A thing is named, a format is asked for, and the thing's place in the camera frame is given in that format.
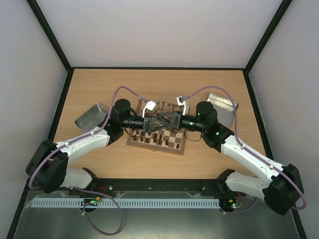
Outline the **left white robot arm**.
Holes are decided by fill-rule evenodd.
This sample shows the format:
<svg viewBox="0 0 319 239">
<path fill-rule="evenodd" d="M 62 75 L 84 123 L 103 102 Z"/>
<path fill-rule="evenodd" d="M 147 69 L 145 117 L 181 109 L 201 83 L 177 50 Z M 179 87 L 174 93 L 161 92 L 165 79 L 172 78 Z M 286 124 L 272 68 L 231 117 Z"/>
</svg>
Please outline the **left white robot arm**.
<svg viewBox="0 0 319 239">
<path fill-rule="evenodd" d="M 128 100 L 117 100 L 105 117 L 95 122 L 84 134 L 57 143 L 50 139 L 43 141 L 25 170 L 30 176 L 29 187 L 40 188 L 45 193 L 60 187 L 87 188 L 93 181 L 93 173 L 86 168 L 71 168 L 71 162 L 97 148 L 114 143 L 128 128 L 144 132 L 158 131 L 160 128 L 155 127 L 155 123 L 167 126 L 157 116 L 137 115 Z"/>
</svg>

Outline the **dark king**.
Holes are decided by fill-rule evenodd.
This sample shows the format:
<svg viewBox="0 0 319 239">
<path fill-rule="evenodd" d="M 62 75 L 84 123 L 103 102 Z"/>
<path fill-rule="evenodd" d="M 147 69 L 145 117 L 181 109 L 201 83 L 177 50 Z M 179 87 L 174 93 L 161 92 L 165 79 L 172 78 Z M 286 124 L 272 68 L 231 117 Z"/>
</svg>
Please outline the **dark king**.
<svg viewBox="0 0 319 239">
<path fill-rule="evenodd" d="M 156 143 L 157 142 L 157 133 L 154 133 L 154 136 L 153 136 L 153 142 Z"/>
</svg>

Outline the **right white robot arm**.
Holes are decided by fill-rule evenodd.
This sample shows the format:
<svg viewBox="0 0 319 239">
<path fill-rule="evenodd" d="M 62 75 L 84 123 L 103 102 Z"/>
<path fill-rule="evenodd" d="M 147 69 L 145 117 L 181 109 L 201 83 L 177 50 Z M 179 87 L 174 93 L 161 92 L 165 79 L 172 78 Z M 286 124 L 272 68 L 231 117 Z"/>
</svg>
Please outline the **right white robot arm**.
<svg viewBox="0 0 319 239">
<path fill-rule="evenodd" d="M 304 193 L 300 173 L 292 164 L 284 166 L 246 145 L 229 128 L 219 123 L 217 110 L 210 102 L 202 101 L 196 106 L 196 114 L 181 112 L 158 114 L 158 118 L 171 128 L 184 128 L 202 133 L 205 143 L 223 153 L 254 173 L 254 177 L 234 170 L 225 172 L 218 181 L 217 189 L 223 195 L 239 191 L 263 200 L 280 215 L 295 208 L 295 203 Z"/>
</svg>

